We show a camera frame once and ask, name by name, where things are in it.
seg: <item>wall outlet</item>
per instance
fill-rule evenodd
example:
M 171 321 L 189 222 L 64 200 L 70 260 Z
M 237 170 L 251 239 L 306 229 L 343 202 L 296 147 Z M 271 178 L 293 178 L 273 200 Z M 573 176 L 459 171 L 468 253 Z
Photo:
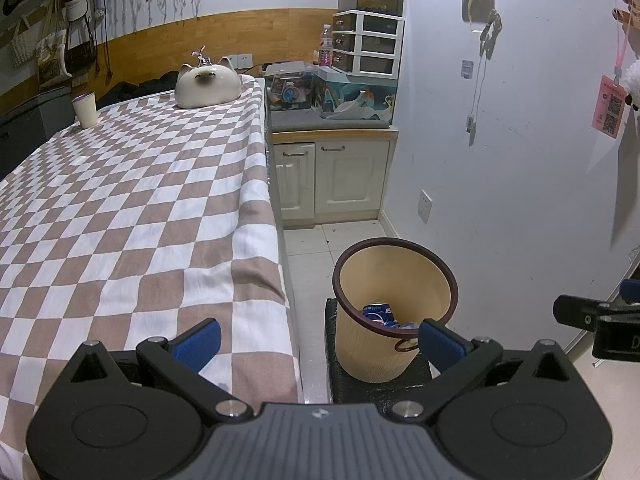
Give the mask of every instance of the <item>wall outlet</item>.
M 433 205 L 433 200 L 431 200 L 425 190 L 421 190 L 420 200 L 418 201 L 418 215 L 420 215 L 420 218 L 422 218 L 424 223 L 427 223 L 427 220 L 429 219 L 431 205 Z
M 251 68 L 254 65 L 254 56 L 251 54 L 238 54 L 238 68 Z
M 229 61 L 231 62 L 231 66 L 233 68 L 238 68 L 238 55 L 237 54 L 227 54 L 226 56 L 223 57 L 228 57 Z

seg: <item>pepsi can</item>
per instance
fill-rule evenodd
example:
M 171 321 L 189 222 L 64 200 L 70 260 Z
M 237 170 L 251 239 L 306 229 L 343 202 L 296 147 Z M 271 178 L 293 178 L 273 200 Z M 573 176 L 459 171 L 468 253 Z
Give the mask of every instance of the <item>pepsi can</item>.
M 370 303 L 362 309 L 362 313 L 374 323 L 390 328 L 398 325 L 388 303 Z

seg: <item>hanging bag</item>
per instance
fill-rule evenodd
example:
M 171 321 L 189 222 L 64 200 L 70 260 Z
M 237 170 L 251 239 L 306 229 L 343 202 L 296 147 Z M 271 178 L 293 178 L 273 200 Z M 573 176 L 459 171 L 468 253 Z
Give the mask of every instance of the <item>hanging bag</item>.
M 86 14 L 84 15 L 84 24 L 86 25 L 89 39 L 71 48 L 69 47 L 69 41 L 71 37 L 71 22 L 69 22 L 66 28 L 65 63 L 66 69 L 73 75 L 78 75 L 80 73 L 86 72 L 91 68 L 91 66 L 97 59 L 95 38 L 94 34 L 92 33 L 91 27 L 89 27 L 89 20 L 87 19 Z
M 24 22 L 27 26 L 27 30 L 22 34 L 18 34 L 21 22 Z M 29 25 L 29 22 L 27 21 L 27 17 L 23 16 L 18 20 L 18 23 L 15 24 L 14 37 L 11 40 L 11 50 L 14 54 L 14 65 L 16 68 L 24 65 L 35 55 L 36 41 L 37 36 L 35 29 L 31 28 L 31 25 Z
M 55 30 L 49 33 L 51 22 L 55 19 Z M 50 88 L 71 79 L 73 76 L 65 67 L 66 30 L 60 27 L 58 0 L 51 0 L 44 26 L 42 39 L 38 42 L 38 80 L 40 88 Z

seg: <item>blue gripper pad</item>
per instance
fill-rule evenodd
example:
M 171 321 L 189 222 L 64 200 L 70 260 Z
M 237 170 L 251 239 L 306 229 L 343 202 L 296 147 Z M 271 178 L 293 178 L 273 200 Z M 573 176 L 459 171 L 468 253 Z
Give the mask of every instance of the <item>blue gripper pad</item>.
M 191 370 L 198 373 L 220 351 L 221 343 L 222 330 L 220 329 L 220 324 L 215 319 L 212 319 L 178 344 L 175 344 L 172 355 L 182 364 L 187 365 Z
M 440 373 L 466 357 L 474 348 L 470 341 L 452 332 L 442 323 L 425 319 L 418 329 L 418 346 Z
M 622 280 L 620 296 L 625 303 L 640 303 L 640 280 Z

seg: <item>cabinet door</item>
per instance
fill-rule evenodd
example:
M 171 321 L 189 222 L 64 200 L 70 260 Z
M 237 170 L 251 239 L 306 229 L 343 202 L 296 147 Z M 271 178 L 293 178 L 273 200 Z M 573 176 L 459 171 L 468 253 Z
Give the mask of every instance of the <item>cabinet door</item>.
M 315 147 L 311 144 L 274 146 L 283 220 L 314 217 Z
M 380 208 L 388 140 L 316 142 L 316 214 Z

